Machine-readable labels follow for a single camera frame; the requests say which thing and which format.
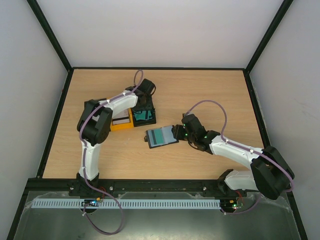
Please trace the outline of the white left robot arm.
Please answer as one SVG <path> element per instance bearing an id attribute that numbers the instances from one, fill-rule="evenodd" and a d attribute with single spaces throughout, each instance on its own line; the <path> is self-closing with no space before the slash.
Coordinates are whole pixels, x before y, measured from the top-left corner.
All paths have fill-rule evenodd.
<path id="1" fill-rule="evenodd" d="M 101 144 L 107 139 L 113 120 L 117 119 L 119 114 L 127 111 L 129 122 L 134 127 L 157 122 L 152 100 L 155 91 L 156 85 L 145 78 L 137 86 L 127 87 L 111 99 L 91 99 L 84 103 L 84 110 L 77 124 L 82 160 L 76 178 L 82 185 L 98 187 Z"/>

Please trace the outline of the black leather card holder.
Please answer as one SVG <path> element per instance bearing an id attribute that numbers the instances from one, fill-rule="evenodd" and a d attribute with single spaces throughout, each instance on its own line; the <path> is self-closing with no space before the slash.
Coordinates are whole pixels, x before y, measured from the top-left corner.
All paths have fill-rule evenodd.
<path id="1" fill-rule="evenodd" d="M 144 141 L 150 149 L 176 144 L 179 142 L 174 137 L 173 125 L 149 129 L 145 132 Z"/>

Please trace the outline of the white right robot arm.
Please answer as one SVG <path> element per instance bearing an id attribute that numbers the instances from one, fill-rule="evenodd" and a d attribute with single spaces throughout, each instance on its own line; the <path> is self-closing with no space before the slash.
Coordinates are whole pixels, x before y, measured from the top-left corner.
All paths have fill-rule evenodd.
<path id="1" fill-rule="evenodd" d="M 232 141 L 220 132 L 206 130 L 194 114 L 184 115 L 181 124 L 173 126 L 173 137 L 187 141 L 198 151 L 228 158 L 245 171 L 228 170 L 218 183 L 218 191 L 229 196 L 235 190 L 258 191 L 276 200 L 282 192 L 291 191 L 295 175 L 280 152 L 273 146 L 252 147 Z"/>

